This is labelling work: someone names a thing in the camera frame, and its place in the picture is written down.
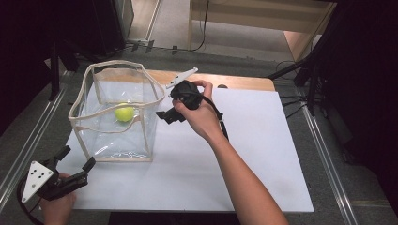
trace hand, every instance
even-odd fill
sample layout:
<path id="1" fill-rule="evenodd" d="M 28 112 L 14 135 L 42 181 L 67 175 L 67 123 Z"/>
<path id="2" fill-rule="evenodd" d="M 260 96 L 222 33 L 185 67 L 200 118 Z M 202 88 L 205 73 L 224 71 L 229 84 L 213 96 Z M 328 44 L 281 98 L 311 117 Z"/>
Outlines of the hand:
<path id="1" fill-rule="evenodd" d="M 203 86 L 205 88 L 203 95 L 212 101 L 213 84 L 205 81 L 193 82 L 196 86 Z M 196 110 L 190 110 L 185 107 L 180 100 L 173 100 L 175 109 L 180 112 L 190 123 L 192 129 L 202 136 L 205 140 L 221 134 L 220 123 L 213 108 L 204 100 Z"/>
<path id="2" fill-rule="evenodd" d="M 59 177 L 69 177 L 69 174 L 60 173 Z M 43 211 L 44 216 L 44 224 L 67 224 L 70 212 L 72 207 L 76 201 L 76 194 L 74 192 L 69 193 L 68 195 L 52 200 L 47 201 L 42 199 L 40 201 L 40 207 Z"/>

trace wrist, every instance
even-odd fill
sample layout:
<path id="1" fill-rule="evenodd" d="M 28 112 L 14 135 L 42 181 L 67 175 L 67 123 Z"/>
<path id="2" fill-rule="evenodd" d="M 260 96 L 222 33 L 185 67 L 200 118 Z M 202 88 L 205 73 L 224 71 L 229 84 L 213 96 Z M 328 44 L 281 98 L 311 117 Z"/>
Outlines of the wrist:
<path id="1" fill-rule="evenodd" d="M 216 147 L 223 143 L 228 143 L 228 140 L 225 138 L 222 132 L 214 132 L 210 133 L 205 137 L 205 140 L 210 144 L 211 147 Z"/>

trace wooden table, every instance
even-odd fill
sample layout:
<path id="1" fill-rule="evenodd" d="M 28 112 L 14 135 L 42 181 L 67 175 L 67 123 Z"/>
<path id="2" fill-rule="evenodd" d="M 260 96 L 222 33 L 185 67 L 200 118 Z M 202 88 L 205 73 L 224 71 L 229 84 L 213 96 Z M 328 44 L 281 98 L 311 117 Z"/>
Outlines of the wooden table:
<path id="1" fill-rule="evenodd" d="M 334 2 L 314 0 L 210 0 L 207 21 L 283 30 L 294 60 L 299 61 L 316 35 L 323 34 L 335 7 Z M 206 8 L 206 0 L 190 1 L 189 47 L 191 22 L 203 21 Z"/>
<path id="2" fill-rule="evenodd" d="M 147 70 L 147 72 L 160 84 L 169 83 L 178 72 L 160 71 L 160 70 Z M 232 89 L 246 89 L 258 91 L 275 91 L 272 80 L 266 78 L 252 78 L 252 77 L 238 77 L 216 75 L 208 73 L 195 73 L 191 75 L 188 81 L 204 80 L 213 83 L 214 87 L 220 84 L 226 85 Z"/>

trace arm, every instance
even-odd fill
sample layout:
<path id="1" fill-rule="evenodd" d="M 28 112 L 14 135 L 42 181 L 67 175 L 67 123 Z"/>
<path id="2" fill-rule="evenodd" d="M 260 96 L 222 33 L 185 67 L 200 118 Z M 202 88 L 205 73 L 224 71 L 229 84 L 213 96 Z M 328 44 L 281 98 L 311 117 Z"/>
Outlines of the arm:
<path id="1" fill-rule="evenodd" d="M 194 84 L 205 87 L 203 95 L 211 99 L 211 83 L 197 81 Z M 202 101 L 197 110 L 190 111 L 180 101 L 173 104 L 213 149 L 239 221 L 242 224 L 287 224 L 267 188 L 223 136 L 211 106 Z"/>

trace transparent container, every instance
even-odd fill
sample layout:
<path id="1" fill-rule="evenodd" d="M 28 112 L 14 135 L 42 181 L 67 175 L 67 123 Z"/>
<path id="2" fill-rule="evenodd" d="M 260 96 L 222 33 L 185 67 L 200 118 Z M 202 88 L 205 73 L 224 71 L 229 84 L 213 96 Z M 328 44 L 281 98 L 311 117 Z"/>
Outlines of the transparent container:
<path id="1" fill-rule="evenodd" d="M 87 159 L 151 161 L 158 121 L 155 111 L 164 95 L 141 64 L 109 61 L 90 65 L 69 112 Z"/>

